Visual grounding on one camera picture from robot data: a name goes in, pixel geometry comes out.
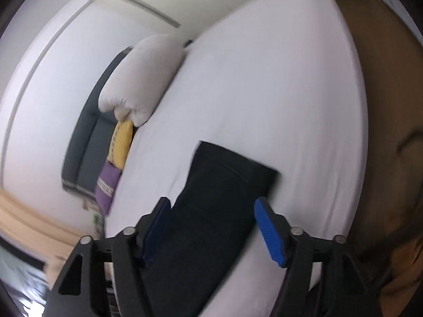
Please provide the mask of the black denim pants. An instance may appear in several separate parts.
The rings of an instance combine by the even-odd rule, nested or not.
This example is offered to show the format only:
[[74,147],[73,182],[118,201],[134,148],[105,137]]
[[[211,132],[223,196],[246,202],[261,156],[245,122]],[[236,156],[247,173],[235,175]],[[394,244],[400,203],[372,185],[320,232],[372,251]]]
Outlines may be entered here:
[[142,271],[154,316],[198,316],[255,226],[278,172],[201,142],[153,262]]

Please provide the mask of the purple pillow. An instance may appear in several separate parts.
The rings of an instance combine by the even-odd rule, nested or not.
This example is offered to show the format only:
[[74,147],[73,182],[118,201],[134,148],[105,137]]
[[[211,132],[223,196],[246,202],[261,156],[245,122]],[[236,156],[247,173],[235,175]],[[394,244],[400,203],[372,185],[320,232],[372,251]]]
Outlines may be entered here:
[[116,188],[122,175],[122,170],[106,161],[98,176],[95,186],[95,200],[101,213],[107,215],[110,211]]

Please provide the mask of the yellow pillow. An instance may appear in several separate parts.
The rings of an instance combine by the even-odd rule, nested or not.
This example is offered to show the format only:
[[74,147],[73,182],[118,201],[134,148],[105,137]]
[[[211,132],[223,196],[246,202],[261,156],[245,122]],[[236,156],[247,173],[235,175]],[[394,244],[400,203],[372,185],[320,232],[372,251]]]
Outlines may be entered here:
[[109,146],[107,160],[116,168],[123,170],[133,140],[133,122],[118,122]]

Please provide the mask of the dark grey headboard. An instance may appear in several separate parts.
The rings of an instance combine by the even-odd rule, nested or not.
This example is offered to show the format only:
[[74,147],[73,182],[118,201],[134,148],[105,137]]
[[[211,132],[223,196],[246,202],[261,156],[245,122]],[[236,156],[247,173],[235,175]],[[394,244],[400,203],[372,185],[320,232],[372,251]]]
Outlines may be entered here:
[[91,201],[95,199],[97,179],[117,124],[112,112],[102,113],[98,109],[98,98],[113,71],[131,50],[128,47],[117,54],[95,84],[75,125],[62,165],[63,189]]

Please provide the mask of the beige curtain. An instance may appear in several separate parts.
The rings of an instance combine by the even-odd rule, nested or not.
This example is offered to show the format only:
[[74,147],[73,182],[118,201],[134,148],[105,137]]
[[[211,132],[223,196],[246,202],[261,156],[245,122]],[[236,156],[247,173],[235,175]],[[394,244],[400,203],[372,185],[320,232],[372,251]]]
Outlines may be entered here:
[[31,254],[67,258],[84,232],[69,228],[1,191],[1,232]]

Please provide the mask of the rolled white duvet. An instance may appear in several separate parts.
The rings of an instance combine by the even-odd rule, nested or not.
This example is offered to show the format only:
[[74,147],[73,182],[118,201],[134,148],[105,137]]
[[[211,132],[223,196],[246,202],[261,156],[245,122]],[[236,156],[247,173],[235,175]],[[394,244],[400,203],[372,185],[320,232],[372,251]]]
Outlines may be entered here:
[[141,40],[105,83],[98,109],[141,127],[153,115],[184,57],[183,43],[168,34]]

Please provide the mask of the white bed mattress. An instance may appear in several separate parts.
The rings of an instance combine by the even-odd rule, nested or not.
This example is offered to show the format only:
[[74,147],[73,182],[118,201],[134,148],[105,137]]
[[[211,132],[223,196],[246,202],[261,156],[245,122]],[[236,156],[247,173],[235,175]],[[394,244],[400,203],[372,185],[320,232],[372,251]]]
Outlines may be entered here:
[[[172,207],[201,142],[278,172],[266,198],[309,235],[347,234],[363,185],[367,105],[361,68],[335,0],[254,0],[189,48],[137,132],[106,234]],[[285,272],[253,227],[198,316],[269,316]]]

